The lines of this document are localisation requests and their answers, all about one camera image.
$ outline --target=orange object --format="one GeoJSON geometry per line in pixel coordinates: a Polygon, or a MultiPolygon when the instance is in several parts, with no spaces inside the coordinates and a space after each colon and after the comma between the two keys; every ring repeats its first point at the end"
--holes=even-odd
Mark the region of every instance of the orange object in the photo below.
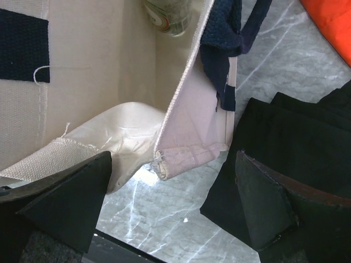
{"type": "Polygon", "coordinates": [[[351,67],[351,0],[301,0],[323,36],[351,67]]]}

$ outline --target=marble surface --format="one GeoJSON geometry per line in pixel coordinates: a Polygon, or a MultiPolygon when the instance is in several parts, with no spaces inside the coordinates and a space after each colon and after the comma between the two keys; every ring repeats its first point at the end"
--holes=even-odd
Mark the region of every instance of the marble surface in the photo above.
{"type": "MultiPolygon", "coordinates": [[[[243,20],[254,0],[243,1],[243,20]]],[[[237,112],[249,98],[276,92],[317,102],[351,79],[351,69],[324,40],[298,0],[273,0],[252,50],[239,57],[237,112]]],[[[108,195],[98,229],[168,263],[259,263],[258,254],[199,212],[225,160],[160,181],[146,165],[108,195]]]]}

